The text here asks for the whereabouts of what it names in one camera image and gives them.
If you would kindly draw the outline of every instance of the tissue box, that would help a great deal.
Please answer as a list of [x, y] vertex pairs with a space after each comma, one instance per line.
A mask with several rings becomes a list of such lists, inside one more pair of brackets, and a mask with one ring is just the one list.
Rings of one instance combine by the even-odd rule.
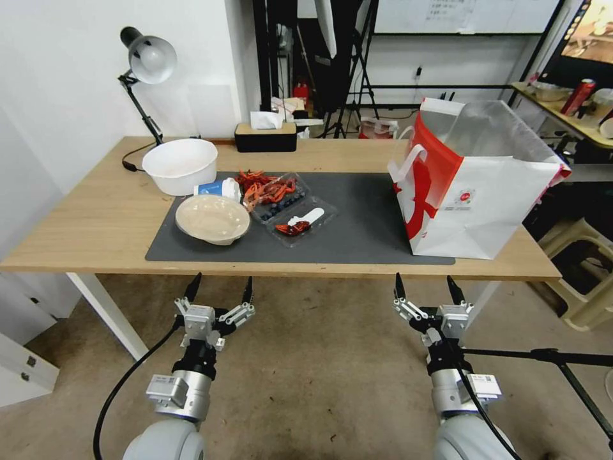
[[239, 123], [234, 142], [240, 152], [296, 151], [296, 124], [283, 123], [278, 130], [254, 130], [249, 123]]

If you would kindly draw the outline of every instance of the wooden table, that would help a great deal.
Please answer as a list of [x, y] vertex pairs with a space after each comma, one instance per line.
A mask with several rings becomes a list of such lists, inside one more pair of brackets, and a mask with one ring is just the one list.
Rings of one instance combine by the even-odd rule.
[[560, 113], [560, 110], [562, 109], [565, 100], [554, 102], [539, 101], [536, 98], [536, 95], [527, 91], [528, 85], [526, 83], [516, 82], [513, 83], [511, 86], [513, 86], [513, 89], [519, 94], [521, 94], [524, 98], [536, 104], [538, 107], [547, 112], [548, 115], [551, 115], [554, 119], [560, 121], [575, 135], [588, 139], [590, 142], [592, 142], [598, 147], [605, 149], [613, 149], [613, 139], [607, 139], [606, 137], [602, 136], [602, 134], [597, 128], [589, 128], [579, 123], [578, 118], [569, 117]]
[[[495, 280], [475, 302], [474, 314], [501, 280], [561, 277], [523, 227], [495, 260], [458, 259], [454, 265], [146, 261], [173, 197], [161, 193], [146, 174], [123, 169], [121, 157], [149, 141], [126, 137], [119, 142], [0, 263], [2, 271], [66, 272], [135, 358], [147, 348], [95, 273], [362, 278], [400, 272], [406, 277]], [[296, 152], [239, 153], [233, 145], [218, 145], [217, 166], [219, 171], [379, 173], [386, 171], [394, 147], [394, 141], [309, 139], [299, 140]], [[131, 158], [140, 164], [138, 155]]]

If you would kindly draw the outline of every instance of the shopping bag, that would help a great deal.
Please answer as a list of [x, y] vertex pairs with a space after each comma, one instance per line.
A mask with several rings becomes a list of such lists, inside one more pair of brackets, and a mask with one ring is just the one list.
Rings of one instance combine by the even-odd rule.
[[502, 101], [424, 99], [405, 134], [388, 171], [413, 254], [495, 258], [542, 193], [570, 174]]

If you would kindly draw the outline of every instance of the lamp arm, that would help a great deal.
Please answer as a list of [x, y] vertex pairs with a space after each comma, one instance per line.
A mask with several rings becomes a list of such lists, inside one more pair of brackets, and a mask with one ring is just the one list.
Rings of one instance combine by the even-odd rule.
[[162, 141], [162, 137], [163, 137], [162, 130], [157, 125], [157, 123], [155, 123], [155, 120], [151, 118], [151, 116], [145, 113], [139, 101], [136, 99], [136, 96], [132, 92], [132, 86], [138, 83], [139, 80], [134, 77], [131, 77], [130, 73], [131, 71], [128, 70], [126, 73], [120, 75], [117, 79], [121, 82], [122, 86], [126, 89], [128, 96], [130, 96], [130, 99], [132, 99], [134, 106], [136, 106], [136, 109], [139, 111], [139, 114], [142, 117], [143, 123], [145, 123], [145, 126], [147, 126], [147, 129], [149, 130], [149, 132], [153, 134], [156, 145], [160, 145], [163, 142]]

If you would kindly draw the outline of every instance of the whiteboard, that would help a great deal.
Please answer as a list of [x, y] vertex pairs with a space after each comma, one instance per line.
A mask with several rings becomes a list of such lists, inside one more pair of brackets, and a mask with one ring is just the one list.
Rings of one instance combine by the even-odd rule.
[[375, 33], [542, 33], [558, 0], [379, 0]]

